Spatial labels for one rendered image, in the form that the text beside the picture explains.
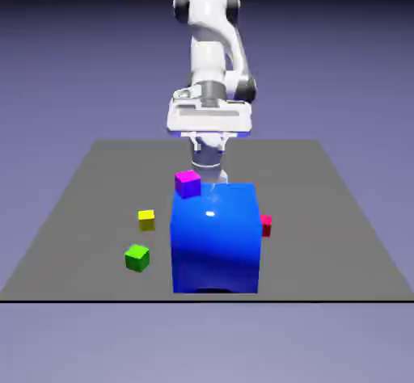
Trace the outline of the small green cube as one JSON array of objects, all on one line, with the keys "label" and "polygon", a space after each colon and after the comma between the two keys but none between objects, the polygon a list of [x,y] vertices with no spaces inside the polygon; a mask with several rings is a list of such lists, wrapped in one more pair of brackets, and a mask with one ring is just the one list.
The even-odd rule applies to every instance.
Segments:
[{"label": "small green cube", "polygon": [[143,245],[131,244],[124,257],[125,266],[131,271],[143,272],[150,264],[150,250]]}]

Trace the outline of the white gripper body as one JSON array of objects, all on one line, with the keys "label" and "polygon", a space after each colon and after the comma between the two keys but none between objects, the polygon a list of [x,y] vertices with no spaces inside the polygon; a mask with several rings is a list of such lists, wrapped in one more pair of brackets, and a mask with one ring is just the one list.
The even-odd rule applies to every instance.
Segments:
[{"label": "white gripper body", "polygon": [[219,99],[217,107],[202,107],[200,99],[172,99],[167,129],[175,133],[249,133],[251,104]]}]

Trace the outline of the small yellow cube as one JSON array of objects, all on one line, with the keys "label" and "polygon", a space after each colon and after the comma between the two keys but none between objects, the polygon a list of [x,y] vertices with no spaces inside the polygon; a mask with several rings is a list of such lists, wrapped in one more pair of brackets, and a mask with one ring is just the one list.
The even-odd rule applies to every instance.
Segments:
[{"label": "small yellow cube", "polygon": [[140,231],[155,230],[155,212],[153,209],[138,210],[137,221]]}]

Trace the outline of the small magenta cube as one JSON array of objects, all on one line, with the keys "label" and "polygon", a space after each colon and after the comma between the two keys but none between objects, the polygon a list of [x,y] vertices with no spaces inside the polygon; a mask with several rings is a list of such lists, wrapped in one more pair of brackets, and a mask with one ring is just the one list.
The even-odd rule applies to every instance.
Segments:
[{"label": "small magenta cube", "polygon": [[175,192],[183,199],[201,194],[201,177],[194,170],[175,173]]}]

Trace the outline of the large blue box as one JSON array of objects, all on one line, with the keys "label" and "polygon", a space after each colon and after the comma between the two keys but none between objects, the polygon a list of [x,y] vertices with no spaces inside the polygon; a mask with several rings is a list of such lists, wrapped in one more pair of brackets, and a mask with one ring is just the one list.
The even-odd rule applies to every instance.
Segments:
[{"label": "large blue box", "polygon": [[252,183],[203,183],[198,196],[174,195],[170,222],[176,293],[257,293],[262,225]]}]

